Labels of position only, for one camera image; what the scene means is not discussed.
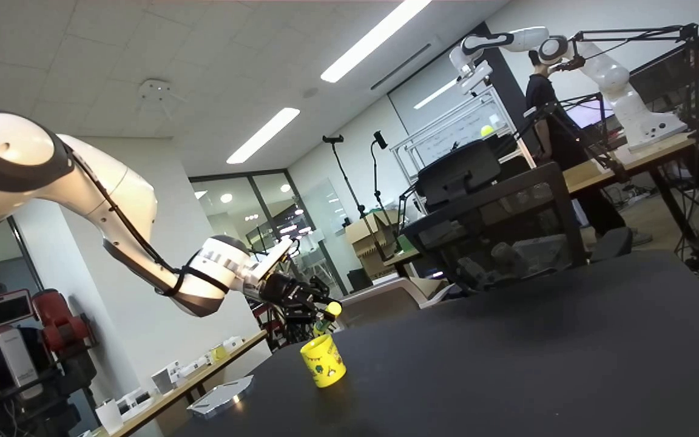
metal plate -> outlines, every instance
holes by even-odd
[[[252,388],[252,375],[214,387],[188,407],[192,415],[211,419],[241,401]]]

yellow cup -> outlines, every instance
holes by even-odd
[[[338,381],[347,372],[344,360],[329,334],[309,341],[300,352],[314,383],[321,389]]]

fluorescent light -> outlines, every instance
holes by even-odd
[[[300,111],[297,109],[284,108],[278,112],[277,115],[272,117],[268,123],[264,124],[255,135],[251,136],[250,139],[245,142],[245,144],[242,144],[225,162],[228,164],[244,163],[253,153],[257,152],[258,149],[263,147],[270,139],[274,138],[280,130],[288,126],[288,123],[293,121],[299,114]]]
[[[431,94],[430,96],[427,96],[427,97],[425,97],[424,99],[422,99],[422,102],[417,103],[416,105],[414,105],[414,109],[419,109],[419,108],[421,108],[421,107],[424,107],[425,105],[427,105],[428,103],[430,103],[430,100],[433,100],[433,99],[435,99],[436,97],[440,96],[441,94],[444,93],[444,91],[447,91],[447,89],[452,88],[452,87],[455,86],[455,84],[457,84],[457,83],[458,83],[458,80],[456,80],[455,78],[454,78],[453,80],[450,80],[450,82],[447,83],[447,85],[444,85],[444,86],[442,86],[441,88],[436,89],[436,91],[433,92],[433,94]]]
[[[360,41],[355,42],[355,45],[350,47],[344,55],[328,67],[320,75],[320,78],[325,82],[338,82],[351,69],[360,64],[366,56],[382,45],[393,33],[402,28],[408,20],[411,20],[419,11],[424,9],[430,1],[405,0],[405,2],[400,3],[397,8],[393,9],[393,12],[384,17],[378,25],[375,25]]]

yellow ball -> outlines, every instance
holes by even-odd
[[[328,304],[328,307],[325,308],[329,313],[333,314],[334,316],[338,316],[342,313],[342,304],[338,302],[331,302]]]

black t-shirt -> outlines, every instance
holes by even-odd
[[[548,78],[538,74],[530,75],[525,99],[528,109],[540,108],[549,102],[558,101],[552,83]],[[561,169],[569,169],[589,159],[579,141],[574,138],[574,133],[580,132],[579,125],[575,124],[561,107],[547,117],[547,125],[549,125],[549,139],[552,142],[552,160],[558,163]]]

